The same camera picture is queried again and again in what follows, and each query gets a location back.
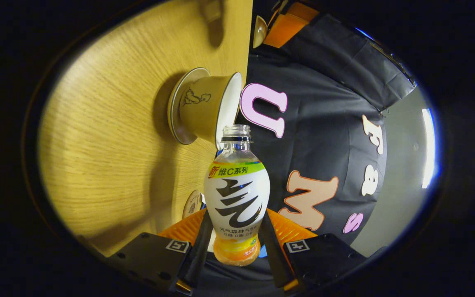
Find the orange letter m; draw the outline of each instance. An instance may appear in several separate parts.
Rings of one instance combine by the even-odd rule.
[[[279,214],[302,227],[317,230],[324,222],[324,214],[315,209],[315,205],[333,198],[338,189],[338,177],[330,181],[321,181],[302,177],[298,170],[293,170],[287,181],[287,191],[294,193],[296,190],[307,190],[302,194],[287,197],[283,202],[298,212],[292,212],[284,207]]]

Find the black logo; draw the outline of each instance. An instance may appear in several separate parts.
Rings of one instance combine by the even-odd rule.
[[[247,184],[241,184],[239,186],[236,186],[236,184],[238,182],[236,180],[231,180],[231,179],[222,179],[222,180],[226,181],[226,187],[216,189],[216,190],[223,197],[230,196],[230,195],[236,193],[237,191],[241,190],[242,188],[245,188],[249,184],[252,184],[252,182],[249,182]],[[231,205],[232,203],[236,203],[236,202],[240,201],[241,199],[243,199],[245,197],[245,195],[247,195],[248,193],[249,192],[247,192],[245,194],[235,196],[235,197],[222,199],[221,202],[224,205]],[[243,211],[245,211],[245,209],[247,209],[247,207],[249,207],[252,203],[254,203],[254,201],[256,201],[257,198],[258,198],[258,196],[250,199],[249,201],[247,201],[245,203],[241,203],[240,205],[236,205],[236,206],[232,206],[232,207],[228,207],[228,208],[216,208],[215,210],[217,210],[217,212],[219,212],[219,214],[222,215],[223,217],[234,214],[230,218],[230,220],[228,221],[228,224],[231,227],[234,227],[234,228],[243,228],[243,227],[248,226],[249,224],[252,224],[252,222],[254,222],[258,218],[258,216],[260,215],[261,208],[263,207],[263,203],[260,205],[260,207],[258,208],[256,213],[253,214],[252,217],[250,217],[248,220],[246,220],[244,222],[240,222],[240,221],[237,220],[239,218],[239,216],[241,215],[241,213],[243,213]]]
[[[310,250],[307,243],[305,243],[305,239],[293,241],[291,243],[285,243],[285,244],[287,245],[287,250],[289,250],[290,253],[303,252],[304,250]]]
[[[173,250],[174,252],[182,252],[183,254],[186,253],[188,250],[188,247],[190,246],[190,243],[188,241],[181,241],[181,240],[172,240],[166,246],[167,250]]]
[[[198,97],[194,94],[192,89],[188,89],[186,91],[186,97],[184,97],[183,106],[186,104],[198,104],[201,101],[208,102],[211,96],[211,94],[202,94],[201,97]]]

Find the green label stripe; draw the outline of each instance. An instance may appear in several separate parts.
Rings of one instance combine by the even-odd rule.
[[[260,161],[243,163],[221,163],[212,162],[208,170],[208,178],[222,179],[226,177],[237,177],[254,173],[265,169]]]

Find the wooden table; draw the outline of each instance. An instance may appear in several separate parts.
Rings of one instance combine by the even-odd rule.
[[[245,84],[252,0],[223,4],[219,25],[201,12],[212,1],[141,12],[90,45],[51,93],[38,141],[45,190],[73,235],[104,256],[181,220],[188,195],[203,188],[215,147],[177,143],[166,107],[177,80],[198,66],[239,71]]]

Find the plastic bottle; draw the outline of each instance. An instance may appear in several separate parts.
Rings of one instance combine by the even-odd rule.
[[[269,175],[250,151],[249,126],[225,126],[222,142],[223,152],[204,181],[206,208],[216,233],[214,254],[223,264],[245,266],[260,252],[258,231],[269,202]]]

